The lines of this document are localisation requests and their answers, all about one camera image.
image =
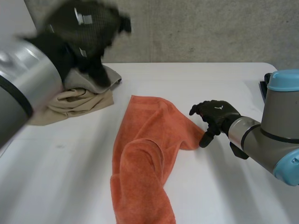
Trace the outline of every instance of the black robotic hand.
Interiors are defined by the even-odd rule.
[[[225,133],[228,136],[230,126],[235,120],[242,117],[239,112],[226,101],[205,101],[198,105],[194,105],[189,115],[198,114],[204,122],[208,123],[208,129],[199,142],[202,148],[207,147],[214,139],[215,135]],[[229,144],[235,156],[247,159],[248,156],[233,143]]]
[[[63,3],[48,17],[41,30],[64,40],[75,55],[76,67],[104,87],[111,83],[101,57],[122,31],[131,32],[128,16],[121,15],[116,7],[81,0]]]

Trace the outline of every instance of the beige cloth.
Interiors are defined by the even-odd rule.
[[[91,113],[114,104],[111,90],[96,94],[85,89],[59,93],[48,106],[29,122],[31,125],[48,125],[70,117]]]

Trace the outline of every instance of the blurred black object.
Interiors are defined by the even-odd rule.
[[[266,100],[267,90],[268,90],[267,86],[269,84],[271,74],[272,73],[267,73],[264,76],[264,81],[260,82],[261,92],[262,92],[262,96],[263,96],[264,101]]]
[[[110,80],[101,57],[122,31],[131,33],[128,16],[121,15],[116,7],[81,0],[63,3],[48,17],[41,30],[63,39],[75,55],[76,67],[103,87],[109,86]]]

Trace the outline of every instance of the robotic hand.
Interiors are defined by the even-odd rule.
[[[230,140],[235,156],[251,157],[288,185],[299,185],[299,70],[271,74],[262,123],[244,117],[228,102],[205,101],[194,105],[208,123],[199,146],[206,147],[221,132]]]
[[[0,148],[57,93],[72,68],[99,85],[110,80],[100,58],[130,19],[95,1],[58,7],[33,38],[0,41]]]
[[[202,148],[207,147],[215,135],[225,133],[228,136],[230,126],[235,120],[241,118],[239,112],[231,104],[217,100],[205,101],[194,105],[189,115],[192,116],[195,113],[200,115],[204,122],[208,123],[208,129],[199,142],[199,146]],[[241,159],[248,159],[248,155],[232,142],[229,145],[235,156]]]

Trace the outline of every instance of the towel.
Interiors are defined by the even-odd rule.
[[[204,131],[169,101],[132,96],[113,152],[110,180],[117,224],[174,224],[163,186],[178,150],[195,150]]]
[[[47,107],[29,121],[31,125],[48,125],[70,117],[91,113],[114,104],[111,90],[96,94],[85,89],[59,93]]]

